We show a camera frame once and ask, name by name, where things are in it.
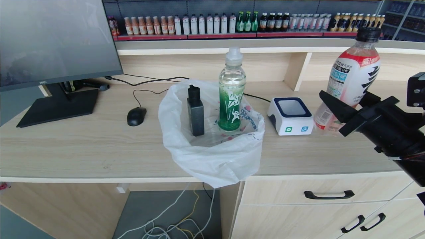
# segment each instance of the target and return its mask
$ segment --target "black bottle cap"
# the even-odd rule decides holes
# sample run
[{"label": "black bottle cap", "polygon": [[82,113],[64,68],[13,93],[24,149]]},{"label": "black bottle cap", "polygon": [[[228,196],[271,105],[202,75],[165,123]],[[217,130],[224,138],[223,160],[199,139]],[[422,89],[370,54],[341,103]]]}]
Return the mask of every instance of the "black bottle cap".
[{"label": "black bottle cap", "polygon": [[201,100],[201,90],[199,89],[199,87],[190,85],[187,89],[187,95],[190,101]]},{"label": "black bottle cap", "polygon": [[377,27],[360,28],[357,32],[356,40],[366,43],[375,43],[381,36],[381,29]]}]

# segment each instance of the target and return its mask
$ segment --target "green bottle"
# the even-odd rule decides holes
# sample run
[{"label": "green bottle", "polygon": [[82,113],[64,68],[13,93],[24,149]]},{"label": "green bottle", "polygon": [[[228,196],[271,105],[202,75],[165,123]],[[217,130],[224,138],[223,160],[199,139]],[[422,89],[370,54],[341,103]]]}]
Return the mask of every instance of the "green bottle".
[{"label": "green bottle", "polygon": [[252,32],[257,32],[257,28],[258,28],[257,15],[258,15],[258,12],[255,11],[254,12],[254,21],[251,24],[251,31]]},{"label": "green bottle", "polygon": [[251,12],[246,12],[246,20],[245,20],[245,31],[250,32],[251,31]]},{"label": "green bottle", "polygon": [[237,23],[236,29],[237,29],[238,32],[243,32],[244,29],[245,29],[244,12],[243,11],[239,12],[239,18],[238,18],[238,23]]}]

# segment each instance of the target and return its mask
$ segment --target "yellow cable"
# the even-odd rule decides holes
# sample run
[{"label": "yellow cable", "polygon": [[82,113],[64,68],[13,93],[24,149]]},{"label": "yellow cable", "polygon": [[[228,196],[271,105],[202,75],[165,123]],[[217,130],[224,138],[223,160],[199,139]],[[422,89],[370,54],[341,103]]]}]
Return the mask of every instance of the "yellow cable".
[{"label": "yellow cable", "polygon": [[[197,188],[198,186],[196,185],[195,186],[195,188],[193,189],[193,193],[196,195],[196,200],[195,200],[195,204],[193,204],[193,209],[192,209],[192,212],[187,216],[187,217],[185,217],[184,219],[182,219],[180,222],[182,222],[182,221],[184,221],[184,220],[186,220],[186,219],[188,219],[194,212],[195,212],[195,208],[196,208],[196,203],[198,202],[198,199],[199,199],[199,195],[196,193],[196,188]],[[192,236],[192,239],[194,239],[194,236],[193,236],[193,233],[191,232],[191,231],[189,231],[189,230],[186,230],[186,229],[180,229],[180,228],[178,228],[177,227],[177,229],[179,229],[180,231],[186,231],[186,232],[188,232],[188,233],[190,233],[190,235]]]}]

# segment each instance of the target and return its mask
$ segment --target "red label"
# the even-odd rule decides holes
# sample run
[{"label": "red label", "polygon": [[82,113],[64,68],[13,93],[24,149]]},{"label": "red label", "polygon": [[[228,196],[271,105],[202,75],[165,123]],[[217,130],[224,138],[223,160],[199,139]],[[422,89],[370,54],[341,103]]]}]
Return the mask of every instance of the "red label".
[{"label": "red label", "polygon": [[355,60],[355,61],[357,61],[357,63],[359,63],[360,67],[364,67],[364,66],[373,64],[380,59],[379,55],[371,56],[371,57],[362,57],[362,56],[351,55],[351,54],[347,53],[346,51],[343,52],[340,55],[340,58],[347,58],[347,59]]}]

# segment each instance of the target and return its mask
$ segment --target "computer mouse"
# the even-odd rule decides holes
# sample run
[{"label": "computer mouse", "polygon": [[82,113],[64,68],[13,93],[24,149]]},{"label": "computer mouse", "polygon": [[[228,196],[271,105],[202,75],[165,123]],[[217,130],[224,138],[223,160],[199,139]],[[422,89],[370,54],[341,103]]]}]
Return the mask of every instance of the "computer mouse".
[{"label": "computer mouse", "polygon": [[127,114],[127,124],[129,126],[138,126],[143,123],[146,115],[146,108],[136,107]]}]

